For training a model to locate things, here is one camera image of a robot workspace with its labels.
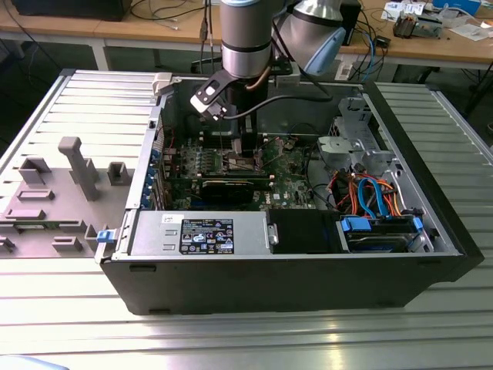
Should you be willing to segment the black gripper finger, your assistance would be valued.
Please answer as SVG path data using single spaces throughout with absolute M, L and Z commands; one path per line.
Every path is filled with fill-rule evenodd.
M 249 115 L 246 118 L 246 156 L 253 157 L 257 148 L 257 116 Z
M 239 118 L 237 120 L 237 128 L 239 137 L 235 139 L 235 151 L 240 156 L 247 155 L 247 122 L 246 118 Z

